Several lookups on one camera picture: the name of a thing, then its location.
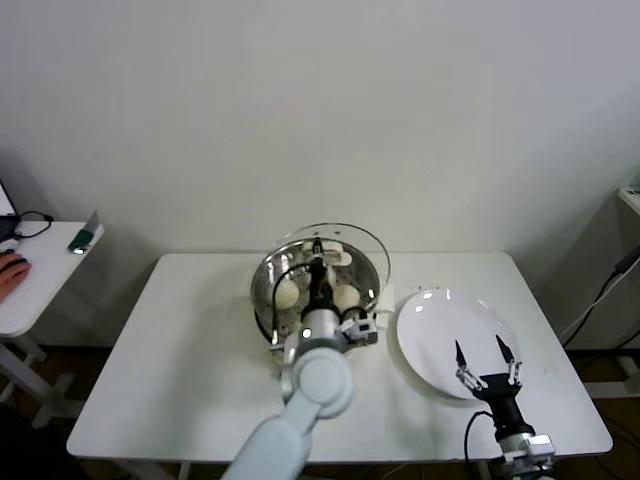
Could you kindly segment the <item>person's hand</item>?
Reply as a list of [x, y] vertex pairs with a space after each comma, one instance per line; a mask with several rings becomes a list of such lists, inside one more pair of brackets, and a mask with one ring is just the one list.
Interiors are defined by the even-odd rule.
[[0, 303], [3, 303], [25, 280], [32, 265], [19, 254], [2, 253], [0, 267]]

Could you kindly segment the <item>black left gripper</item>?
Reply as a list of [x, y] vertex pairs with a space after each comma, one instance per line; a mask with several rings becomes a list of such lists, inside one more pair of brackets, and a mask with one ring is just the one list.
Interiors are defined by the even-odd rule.
[[[308, 288], [309, 301], [305, 307], [305, 312], [329, 310], [336, 313], [337, 306], [334, 303], [332, 275], [331, 271], [326, 267], [324, 247], [322, 244], [319, 245], [318, 247], [318, 239], [315, 238], [311, 245], [311, 257], [309, 260], [311, 279]], [[318, 258], [322, 267], [313, 267], [318, 264]]]

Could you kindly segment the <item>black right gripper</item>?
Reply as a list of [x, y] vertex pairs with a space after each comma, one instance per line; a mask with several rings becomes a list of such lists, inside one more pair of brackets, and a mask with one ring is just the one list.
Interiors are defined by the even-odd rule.
[[458, 341], [455, 341], [456, 378], [474, 392], [475, 398], [488, 404], [496, 435], [531, 433], [516, 402], [521, 389], [520, 370], [522, 362], [517, 360], [511, 348], [496, 335], [500, 352], [508, 366], [507, 373], [490, 374], [477, 378], [468, 368], [466, 358]]

